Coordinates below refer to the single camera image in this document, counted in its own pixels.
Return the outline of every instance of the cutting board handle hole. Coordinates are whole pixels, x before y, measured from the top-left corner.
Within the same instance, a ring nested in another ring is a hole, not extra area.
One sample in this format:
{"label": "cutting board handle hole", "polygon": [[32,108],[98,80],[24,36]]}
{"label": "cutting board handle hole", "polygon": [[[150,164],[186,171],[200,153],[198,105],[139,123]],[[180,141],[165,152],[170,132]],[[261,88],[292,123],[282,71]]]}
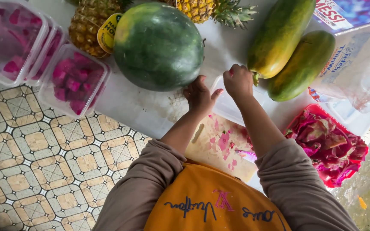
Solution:
{"label": "cutting board handle hole", "polygon": [[198,138],[199,138],[199,136],[201,135],[201,133],[202,133],[202,130],[203,130],[203,128],[205,127],[205,125],[204,124],[200,124],[199,125],[199,128],[198,128],[198,131],[195,133],[195,136],[194,136],[194,138],[192,139],[192,141],[191,141],[191,143],[196,143],[197,142],[197,140],[198,140]]}

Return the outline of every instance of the patterned floor tile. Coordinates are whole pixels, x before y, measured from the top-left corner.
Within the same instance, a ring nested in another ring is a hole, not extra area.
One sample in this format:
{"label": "patterned floor tile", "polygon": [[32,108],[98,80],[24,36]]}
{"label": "patterned floor tile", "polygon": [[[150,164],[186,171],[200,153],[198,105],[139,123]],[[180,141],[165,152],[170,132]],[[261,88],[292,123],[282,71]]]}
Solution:
{"label": "patterned floor tile", "polygon": [[0,230],[89,231],[151,138],[98,112],[69,118],[38,91],[0,84]]}

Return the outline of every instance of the hand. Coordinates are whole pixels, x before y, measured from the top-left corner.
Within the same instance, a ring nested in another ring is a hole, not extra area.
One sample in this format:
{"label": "hand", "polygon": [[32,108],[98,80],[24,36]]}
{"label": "hand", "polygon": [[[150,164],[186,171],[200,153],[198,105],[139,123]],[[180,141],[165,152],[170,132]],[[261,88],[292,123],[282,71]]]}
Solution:
{"label": "hand", "polygon": [[224,72],[223,76],[225,89],[234,100],[254,95],[252,91],[254,80],[252,72],[247,67],[234,64],[229,71]]}
{"label": "hand", "polygon": [[212,111],[216,100],[224,92],[223,89],[217,89],[211,95],[209,89],[203,83],[205,79],[206,76],[199,75],[183,92],[188,100],[189,112],[195,113],[201,120]]}

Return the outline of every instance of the papaya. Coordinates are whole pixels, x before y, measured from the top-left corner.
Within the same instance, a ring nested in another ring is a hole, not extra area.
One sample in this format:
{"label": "papaya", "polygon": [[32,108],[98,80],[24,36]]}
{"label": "papaya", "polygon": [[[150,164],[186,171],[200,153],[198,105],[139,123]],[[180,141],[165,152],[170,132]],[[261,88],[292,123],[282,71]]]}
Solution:
{"label": "papaya", "polygon": [[335,37],[324,30],[303,36],[282,71],[269,80],[269,97],[283,102],[304,92],[328,63],[335,45]]}
{"label": "papaya", "polygon": [[248,68],[254,72],[255,86],[258,78],[272,78],[286,65],[315,6],[316,0],[278,0],[275,3],[248,51]]}

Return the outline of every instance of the person's right hand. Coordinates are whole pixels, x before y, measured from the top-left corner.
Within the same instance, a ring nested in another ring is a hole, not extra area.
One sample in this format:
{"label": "person's right hand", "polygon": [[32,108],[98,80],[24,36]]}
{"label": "person's right hand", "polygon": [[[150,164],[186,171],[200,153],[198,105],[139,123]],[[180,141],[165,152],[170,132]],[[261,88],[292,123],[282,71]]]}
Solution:
{"label": "person's right hand", "polygon": [[254,80],[252,72],[247,67],[234,64],[223,76],[225,89],[234,100],[253,96]]}

